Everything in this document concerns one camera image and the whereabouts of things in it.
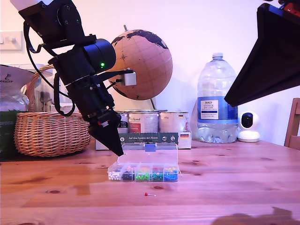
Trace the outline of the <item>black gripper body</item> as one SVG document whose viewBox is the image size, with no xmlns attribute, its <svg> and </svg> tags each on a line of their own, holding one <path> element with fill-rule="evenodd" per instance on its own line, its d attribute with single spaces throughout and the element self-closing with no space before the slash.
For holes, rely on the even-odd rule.
<svg viewBox="0 0 300 225">
<path fill-rule="evenodd" d="M 82 118 L 90 123 L 103 127 L 113 120 L 114 100 L 108 93 L 100 76 L 86 76 L 67 86 L 68 95 L 76 104 Z"/>
</svg>

